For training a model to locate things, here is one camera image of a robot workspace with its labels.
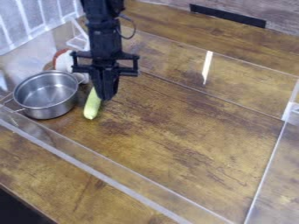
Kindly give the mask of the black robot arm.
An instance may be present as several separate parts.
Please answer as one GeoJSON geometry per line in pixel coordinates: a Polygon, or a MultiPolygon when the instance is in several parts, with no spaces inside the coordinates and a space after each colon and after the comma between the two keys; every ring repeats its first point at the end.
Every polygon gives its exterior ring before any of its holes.
{"type": "Polygon", "coordinates": [[[87,17],[87,52],[72,51],[72,71],[88,73],[102,101],[110,101],[118,93],[119,77],[139,75],[140,57],[123,51],[119,18],[126,9],[124,0],[80,0],[87,17]]]}

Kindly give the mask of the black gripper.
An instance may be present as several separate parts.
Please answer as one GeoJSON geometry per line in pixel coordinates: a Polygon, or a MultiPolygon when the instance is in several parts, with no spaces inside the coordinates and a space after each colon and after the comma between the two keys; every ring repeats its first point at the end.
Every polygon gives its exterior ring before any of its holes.
{"type": "Polygon", "coordinates": [[[72,57],[72,71],[75,73],[90,73],[94,87],[96,89],[98,97],[102,100],[110,101],[118,93],[119,76],[132,76],[139,75],[139,65],[138,61],[140,57],[136,54],[127,52],[119,52],[108,59],[95,58],[91,56],[91,52],[76,52],[69,53],[72,57]],[[82,65],[79,59],[91,59],[90,65],[82,65]],[[131,60],[132,66],[120,66],[119,60],[131,60]],[[98,69],[106,69],[102,79],[102,72],[98,69]]]}

